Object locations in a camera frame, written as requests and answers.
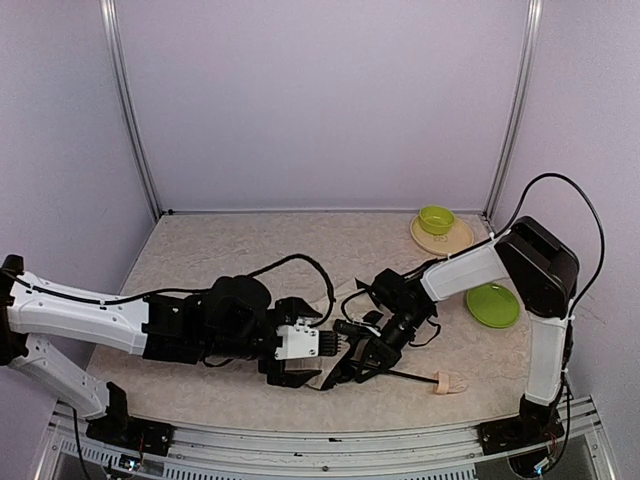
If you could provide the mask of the beige folding umbrella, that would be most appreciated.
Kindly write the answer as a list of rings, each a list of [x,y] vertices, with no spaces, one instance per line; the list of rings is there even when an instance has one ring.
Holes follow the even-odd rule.
[[[385,320],[386,326],[391,325],[389,309],[370,297],[363,282],[349,281],[336,290],[336,295],[336,311],[320,327],[322,333],[336,337],[336,354],[293,362],[296,368],[319,372],[306,382],[308,387],[325,391],[342,383],[363,383],[377,375],[392,375],[430,383],[437,394],[457,394],[467,389],[466,380],[458,374],[437,372],[429,378],[395,369],[403,346],[391,345],[383,336],[378,323]]]

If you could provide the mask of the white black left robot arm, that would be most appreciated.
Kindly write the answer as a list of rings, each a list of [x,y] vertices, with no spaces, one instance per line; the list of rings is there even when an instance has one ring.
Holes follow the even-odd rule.
[[[48,387],[91,426],[128,427],[127,396],[50,347],[49,335],[101,344],[146,360],[196,365],[210,357],[257,360],[270,385],[298,388],[314,370],[286,363],[332,354],[321,313],[298,297],[278,301],[256,278],[224,276],[205,289],[160,289],[130,297],[52,284],[19,255],[1,264],[1,362]]]

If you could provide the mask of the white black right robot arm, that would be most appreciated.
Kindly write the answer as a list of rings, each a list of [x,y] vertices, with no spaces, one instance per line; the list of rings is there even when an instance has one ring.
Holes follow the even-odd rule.
[[[390,318],[378,327],[338,317],[332,329],[358,348],[352,379],[364,382],[395,367],[418,329],[432,321],[440,303],[462,293],[476,319],[502,313],[502,284],[513,287],[519,314],[531,323],[528,376],[522,406],[551,410],[563,389],[569,361],[570,325],[577,302],[579,260],[550,230],[531,216],[517,219],[494,238],[421,271],[401,275],[387,269],[358,287]]]

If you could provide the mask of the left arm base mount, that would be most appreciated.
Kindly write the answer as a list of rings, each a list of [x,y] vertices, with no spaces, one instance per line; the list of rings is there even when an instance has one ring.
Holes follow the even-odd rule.
[[[174,432],[175,427],[171,424],[132,417],[127,426],[120,431],[99,426],[97,421],[90,422],[87,426],[86,436],[141,454],[166,457]]]

